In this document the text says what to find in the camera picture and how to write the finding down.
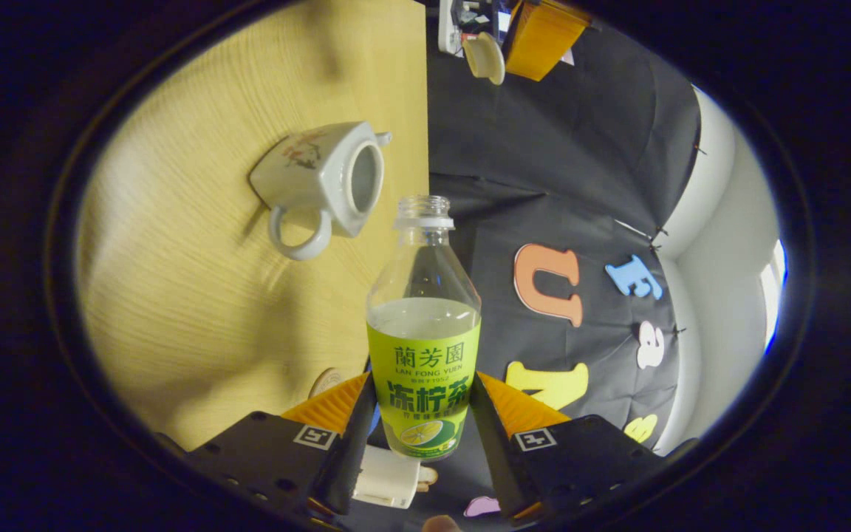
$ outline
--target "white wall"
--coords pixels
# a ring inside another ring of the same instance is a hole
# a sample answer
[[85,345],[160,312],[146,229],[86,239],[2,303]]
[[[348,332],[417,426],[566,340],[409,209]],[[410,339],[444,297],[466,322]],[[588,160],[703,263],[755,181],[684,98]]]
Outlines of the white wall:
[[718,208],[676,260],[694,307],[702,355],[697,400],[681,439],[698,437],[717,421],[763,357],[766,314],[759,275],[777,239],[776,209],[763,170],[736,132],[731,177]]
[[731,405],[764,350],[759,275],[777,240],[762,168],[734,122],[695,89],[702,134],[685,192],[653,243],[669,286],[679,335],[678,388],[655,445],[668,454],[699,437]]
[[675,388],[675,400],[669,413],[662,435],[655,443],[656,454],[665,457],[680,443],[685,441],[683,434],[688,428],[698,402],[698,390],[702,380],[702,347],[700,346],[700,327],[695,307],[688,295],[685,279],[675,262],[659,253],[659,263],[665,273],[665,282],[669,286],[672,307],[679,329],[685,329],[678,335],[678,387]]
[[661,246],[659,255],[678,259],[695,242],[700,231],[718,208],[734,166],[735,130],[728,115],[709,95],[695,89],[698,98],[702,134],[699,154],[688,185],[665,222],[665,233],[659,233],[653,245]]

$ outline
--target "green bottle label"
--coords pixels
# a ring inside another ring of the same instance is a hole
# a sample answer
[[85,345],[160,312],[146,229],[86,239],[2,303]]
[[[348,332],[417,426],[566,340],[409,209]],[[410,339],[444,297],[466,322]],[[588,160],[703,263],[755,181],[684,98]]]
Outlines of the green bottle label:
[[411,340],[367,324],[376,400],[389,447],[441,458],[462,438],[482,324],[457,336]]

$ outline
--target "teapot spout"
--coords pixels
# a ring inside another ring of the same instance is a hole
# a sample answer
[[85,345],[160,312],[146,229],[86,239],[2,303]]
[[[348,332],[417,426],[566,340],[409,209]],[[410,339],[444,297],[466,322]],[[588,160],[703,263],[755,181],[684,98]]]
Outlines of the teapot spout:
[[381,134],[376,134],[376,144],[379,146],[385,146],[389,144],[389,141],[392,140],[391,132],[381,132]]

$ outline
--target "plastic bottle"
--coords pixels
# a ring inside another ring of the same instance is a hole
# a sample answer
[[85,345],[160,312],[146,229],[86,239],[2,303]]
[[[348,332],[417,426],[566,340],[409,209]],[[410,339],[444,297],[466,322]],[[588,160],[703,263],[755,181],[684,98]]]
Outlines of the plastic bottle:
[[462,439],[482,300],[448,244],[449,201],[399,202],[399,245],[367,297],[372,377],[389,448],[423,462]]

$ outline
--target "purple object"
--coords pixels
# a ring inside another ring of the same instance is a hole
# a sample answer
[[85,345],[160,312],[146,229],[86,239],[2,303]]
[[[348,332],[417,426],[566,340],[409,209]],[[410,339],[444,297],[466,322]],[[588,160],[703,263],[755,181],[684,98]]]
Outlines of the purple object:
[[497,499],[490,497],[476,497],[472,502],[468,503],[468,508],[465,509],[465,517],[477,517],[486,513],[500,512],[501,505],[497,504]]

